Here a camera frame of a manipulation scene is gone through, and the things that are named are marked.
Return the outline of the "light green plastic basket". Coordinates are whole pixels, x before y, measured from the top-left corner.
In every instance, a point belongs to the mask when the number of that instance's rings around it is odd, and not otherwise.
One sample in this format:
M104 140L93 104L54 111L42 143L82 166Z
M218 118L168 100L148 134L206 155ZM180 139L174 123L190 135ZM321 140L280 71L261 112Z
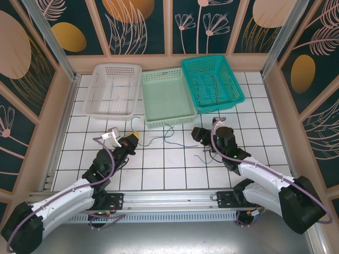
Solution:
M196 111L182 68L142 72L141 92L148 128L194 121Z

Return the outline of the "white perforated plastic basket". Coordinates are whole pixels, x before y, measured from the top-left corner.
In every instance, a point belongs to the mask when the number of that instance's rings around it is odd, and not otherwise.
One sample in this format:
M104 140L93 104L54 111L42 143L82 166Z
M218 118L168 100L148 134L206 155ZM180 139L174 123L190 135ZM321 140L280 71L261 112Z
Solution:
M83 113L98 120L128 121L135 112L142 67L102 63L95 67L83 104Z

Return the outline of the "teal perforated plastic basket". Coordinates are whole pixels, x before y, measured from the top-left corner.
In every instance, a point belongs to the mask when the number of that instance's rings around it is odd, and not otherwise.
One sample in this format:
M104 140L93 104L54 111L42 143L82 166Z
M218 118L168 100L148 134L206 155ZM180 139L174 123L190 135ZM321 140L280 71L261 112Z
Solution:
M198 113L227 110L245 100L245 95L223 55L185 59L181 68Z

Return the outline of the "yellow power connector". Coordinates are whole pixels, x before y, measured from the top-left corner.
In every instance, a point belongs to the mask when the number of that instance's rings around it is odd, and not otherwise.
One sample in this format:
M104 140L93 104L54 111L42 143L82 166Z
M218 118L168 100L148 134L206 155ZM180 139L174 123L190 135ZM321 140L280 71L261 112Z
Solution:
M255 210L247 211L246 215L257 218L257 217L260 217L261 214L263 214L264 212L265 212L264 208L258 208L258 209L255 209Z

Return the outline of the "grey metal sheet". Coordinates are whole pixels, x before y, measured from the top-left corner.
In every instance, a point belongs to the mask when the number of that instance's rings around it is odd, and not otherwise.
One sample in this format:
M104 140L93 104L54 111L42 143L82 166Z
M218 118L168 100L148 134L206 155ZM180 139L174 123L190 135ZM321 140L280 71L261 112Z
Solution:
M103 231L63 224L33 254L328 254L272 212L249 228L234 222L117 223Z

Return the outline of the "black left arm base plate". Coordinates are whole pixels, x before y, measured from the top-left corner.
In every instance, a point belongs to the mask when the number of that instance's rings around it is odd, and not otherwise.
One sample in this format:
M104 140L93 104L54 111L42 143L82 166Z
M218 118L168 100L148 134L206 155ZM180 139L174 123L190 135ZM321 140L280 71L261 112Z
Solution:
M107 193L103 209L107 211L122 210L124 204L123 193Z

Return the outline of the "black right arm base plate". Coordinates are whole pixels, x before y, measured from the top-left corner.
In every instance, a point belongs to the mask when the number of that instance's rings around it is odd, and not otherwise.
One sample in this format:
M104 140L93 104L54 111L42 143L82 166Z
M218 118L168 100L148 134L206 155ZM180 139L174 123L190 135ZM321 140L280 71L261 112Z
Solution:
M243 194L237 190L219 191L216 194L219 208L238 208L246 205Z

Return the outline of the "aluminium side rail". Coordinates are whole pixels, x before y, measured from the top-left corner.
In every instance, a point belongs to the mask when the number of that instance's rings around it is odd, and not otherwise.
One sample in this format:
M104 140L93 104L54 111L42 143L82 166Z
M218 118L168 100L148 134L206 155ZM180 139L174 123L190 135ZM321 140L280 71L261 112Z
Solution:
M288 165L292 176L298 177L300 173L293 156L292 129L296 124L294 106L291 104L291 95L288 92L286 82L279 72L271 72L263 77L270 104L273 107L274 117L278 124L280 137L287 156Z
M39 186L40 192L44 191L44 187L45 187L45 184L47 182L49 175L50 174L54 175L56 171L59 156L60 156L61 149L62 149L63 142L64 142L64 138L66 136L68 121L71 116L71 112L73 109L73 103L76 97L80 79L81 79L81 75L75 74L75 77L70 82L68 94L67 94L67 97L64 103L60 121L58 123L57 132L53 138L49 156L48 156L48 159L47 159L44 171L43 171L42 180Z

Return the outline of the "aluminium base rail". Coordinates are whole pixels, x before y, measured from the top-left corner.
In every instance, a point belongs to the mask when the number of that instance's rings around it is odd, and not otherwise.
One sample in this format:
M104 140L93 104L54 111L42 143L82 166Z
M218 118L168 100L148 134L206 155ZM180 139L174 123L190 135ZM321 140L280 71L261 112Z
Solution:
M221 208L223 210L245 210L262 206L277 212L280 208L278 195L261 188L257 184L250 184L253 190L247 189L243 194L245 207ZM108 192L123 193L124 204L121 211L130 212L178 212L178 211L206 211L218 209L217 194L219 191L233 191L226 189L203 190L158 190L158 191L125 191ZM105 200L100 205L92 205L92 211L107 211L103 209Z

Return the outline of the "aluminium frame post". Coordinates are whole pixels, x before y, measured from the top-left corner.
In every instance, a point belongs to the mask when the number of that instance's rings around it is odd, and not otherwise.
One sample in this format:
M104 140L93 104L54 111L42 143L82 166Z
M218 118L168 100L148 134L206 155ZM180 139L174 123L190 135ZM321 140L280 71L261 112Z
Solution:
M57 21L67 9L66 0L21 0L33 22L42 33L45 42L56 56L66 75L75 79L75 72L67 59L49 21Z
M262 66L260 72L263 79L270 73L283 47L288 42L300 18L305 12L308 3L309 0L297 0L293 5L287 17L287 20L285 21L276 39L274 40L273 45L268 53L268 56Z

